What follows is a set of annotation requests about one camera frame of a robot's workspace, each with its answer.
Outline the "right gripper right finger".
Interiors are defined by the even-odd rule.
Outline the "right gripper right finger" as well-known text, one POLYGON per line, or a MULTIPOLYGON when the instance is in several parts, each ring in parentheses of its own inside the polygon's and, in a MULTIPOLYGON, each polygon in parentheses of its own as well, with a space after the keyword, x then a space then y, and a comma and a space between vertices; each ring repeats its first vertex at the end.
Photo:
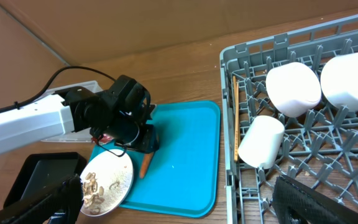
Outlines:
POLYGON ((287 175, 277 177, 272 206, 279 224, 358 224, 358 213, 287 175))

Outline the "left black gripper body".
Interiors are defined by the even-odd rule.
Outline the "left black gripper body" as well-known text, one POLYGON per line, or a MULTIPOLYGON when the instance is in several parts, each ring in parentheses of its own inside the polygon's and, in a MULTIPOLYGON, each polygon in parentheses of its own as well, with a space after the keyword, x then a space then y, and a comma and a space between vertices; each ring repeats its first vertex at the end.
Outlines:
POLYGON ((138 81, 121 75, 112 86, 101 94, 112 119, 105 122, 103 131, 111 136, 114 145, 137 152, 159 150, 157 129, 149 124, 155 106, 149 91, 138 81))

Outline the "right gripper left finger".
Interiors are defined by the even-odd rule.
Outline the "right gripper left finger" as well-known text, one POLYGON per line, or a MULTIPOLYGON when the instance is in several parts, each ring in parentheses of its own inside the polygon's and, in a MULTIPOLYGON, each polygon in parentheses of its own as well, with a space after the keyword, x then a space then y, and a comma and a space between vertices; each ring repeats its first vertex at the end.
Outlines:
POLYGON ((82 206, 82 183, 75 174, 0 210, 0 224, 75 223, 82 206))

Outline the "pile of peanuts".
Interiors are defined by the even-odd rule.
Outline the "pile of peanuts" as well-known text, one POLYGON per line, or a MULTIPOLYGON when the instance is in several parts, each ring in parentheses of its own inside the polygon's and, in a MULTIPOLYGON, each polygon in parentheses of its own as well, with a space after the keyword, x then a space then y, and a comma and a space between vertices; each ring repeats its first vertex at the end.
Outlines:
POLYGON ((104 202, 104 188, 99 186, 96 180, 96 173, 89 172, 85 176, 85 182, 82 184, 83 206, 92 215, 101 212, 101 204, 104 202))

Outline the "red snack wrapper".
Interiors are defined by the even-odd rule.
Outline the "red snack wrapper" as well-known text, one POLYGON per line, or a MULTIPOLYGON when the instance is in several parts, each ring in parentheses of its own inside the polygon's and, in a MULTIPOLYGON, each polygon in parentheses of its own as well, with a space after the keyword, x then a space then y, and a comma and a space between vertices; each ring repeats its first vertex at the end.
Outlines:
POLYGON ((108 144, 113 140, 114 139, 108 134, 103 134, 103 135, 100 135, 99 137, 92 137, 92 141, 97 145, 108 144))

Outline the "large white plate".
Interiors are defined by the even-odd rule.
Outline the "large white plate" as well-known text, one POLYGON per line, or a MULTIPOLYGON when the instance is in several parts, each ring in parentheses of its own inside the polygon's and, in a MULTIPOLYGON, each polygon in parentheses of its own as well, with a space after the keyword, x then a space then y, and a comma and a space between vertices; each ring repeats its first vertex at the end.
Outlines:
POLYGON ((96 173, 99 186, 104 188, 101 212, 92 215, 82 205, 81 213, 89 217, 105 215, 117 208, 129 193, 134 180, 134 168, 128 154, 120 149, 103 150, 94 157, 80 175, 81 183, 89 172, 96 173))

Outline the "orange carrot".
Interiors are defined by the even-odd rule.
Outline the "orange carrot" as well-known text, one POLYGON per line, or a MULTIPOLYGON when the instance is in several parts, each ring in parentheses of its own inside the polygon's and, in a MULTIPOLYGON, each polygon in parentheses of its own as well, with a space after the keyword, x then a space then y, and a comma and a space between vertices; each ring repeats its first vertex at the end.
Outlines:
POLYGON ((154 152, 151 152, 149 154, 144 154, 143 160, 142 160, 142 164, 140 167, 140 171, 139 171, 139 178, 143 179, 147 173, 147 170, 149 168, 149 165, 152 161, 152 158, 154 156, 154 152))

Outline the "wooden chopstick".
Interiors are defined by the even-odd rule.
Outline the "wooden chopstick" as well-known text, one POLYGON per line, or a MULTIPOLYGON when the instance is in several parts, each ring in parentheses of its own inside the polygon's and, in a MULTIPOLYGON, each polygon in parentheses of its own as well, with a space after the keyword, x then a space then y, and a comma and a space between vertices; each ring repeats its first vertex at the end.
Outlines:
POLYGON ((234 161, 239 160, 239 84, 236 76, 233 76, 235 120, 234 120, 234 161))

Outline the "pink bowl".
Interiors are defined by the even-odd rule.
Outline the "pink bowl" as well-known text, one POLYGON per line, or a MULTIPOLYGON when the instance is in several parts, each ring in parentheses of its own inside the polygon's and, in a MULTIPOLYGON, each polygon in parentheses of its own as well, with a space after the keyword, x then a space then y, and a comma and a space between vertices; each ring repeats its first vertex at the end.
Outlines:
POLYGON ((312 69, 300 62, 271 69, 265 83, 274 107, 290 118, 301 116, 321 100, 318 77, 312 69))

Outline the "white bowl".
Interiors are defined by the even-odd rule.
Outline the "white bowl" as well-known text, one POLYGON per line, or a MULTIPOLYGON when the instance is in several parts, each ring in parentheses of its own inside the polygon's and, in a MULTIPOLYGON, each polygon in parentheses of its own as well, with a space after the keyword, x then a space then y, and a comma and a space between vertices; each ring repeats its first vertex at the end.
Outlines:
POLYGON ((358 52, 329 60, 321 72, 320 84, 333 106, 358 111, 358 52))

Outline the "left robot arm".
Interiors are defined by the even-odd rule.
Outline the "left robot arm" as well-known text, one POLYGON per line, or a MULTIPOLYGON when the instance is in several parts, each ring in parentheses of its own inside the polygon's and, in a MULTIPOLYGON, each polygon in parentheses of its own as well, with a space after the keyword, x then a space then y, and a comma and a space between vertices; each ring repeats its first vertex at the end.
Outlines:
POLYGON ((124 151, 150 154, 159 149, 149 123, 154 109, 147 89, 125 75, 107 90, 96 81, 47 90, 27 105, 0 112, 0 154, 84 130, 99 146, 111 141, 124 151))

